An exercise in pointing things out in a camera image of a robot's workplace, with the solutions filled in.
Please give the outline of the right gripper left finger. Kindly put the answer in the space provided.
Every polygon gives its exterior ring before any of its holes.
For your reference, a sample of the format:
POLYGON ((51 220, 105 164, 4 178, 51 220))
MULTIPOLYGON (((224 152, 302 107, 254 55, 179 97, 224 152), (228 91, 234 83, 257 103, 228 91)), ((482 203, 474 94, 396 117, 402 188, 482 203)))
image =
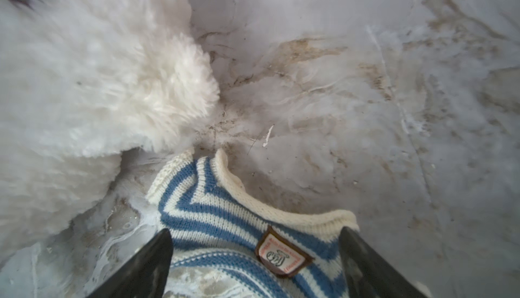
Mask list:
POLYGON ((162 298, 173 256, 164 228, 88 298, 162 298))

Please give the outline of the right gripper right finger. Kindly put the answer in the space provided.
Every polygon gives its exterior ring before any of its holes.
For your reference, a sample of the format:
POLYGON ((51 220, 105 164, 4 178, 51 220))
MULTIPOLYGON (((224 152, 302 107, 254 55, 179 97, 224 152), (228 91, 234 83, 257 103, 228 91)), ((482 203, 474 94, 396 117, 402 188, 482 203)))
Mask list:
POLYGON ((344 227, 339 253, 349 296, 354 298, 426 298, 383 259, 357 231, 344 227))

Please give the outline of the blue white striped knit sweater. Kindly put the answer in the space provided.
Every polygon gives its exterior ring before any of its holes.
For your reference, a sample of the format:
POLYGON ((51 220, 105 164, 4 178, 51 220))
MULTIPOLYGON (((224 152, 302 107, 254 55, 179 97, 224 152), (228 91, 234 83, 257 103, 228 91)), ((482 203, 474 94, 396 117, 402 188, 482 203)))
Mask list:
POLYGON ((296 214, 248 195, 223 150, 174 157, 147 199, 173 239, 171 265, 208 268, 256 297, 350 297, 339 253, 344 227, 359 231, 351 211, 296 214))

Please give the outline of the white fluffy teddy bear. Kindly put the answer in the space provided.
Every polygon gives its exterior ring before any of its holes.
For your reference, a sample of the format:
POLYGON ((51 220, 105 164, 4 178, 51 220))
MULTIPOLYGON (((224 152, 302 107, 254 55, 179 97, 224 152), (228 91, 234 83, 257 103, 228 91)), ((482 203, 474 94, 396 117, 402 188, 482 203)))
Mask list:
POLYGON ((219 101, 188 0, 1 0, 1 260, 174 150, 219 101))

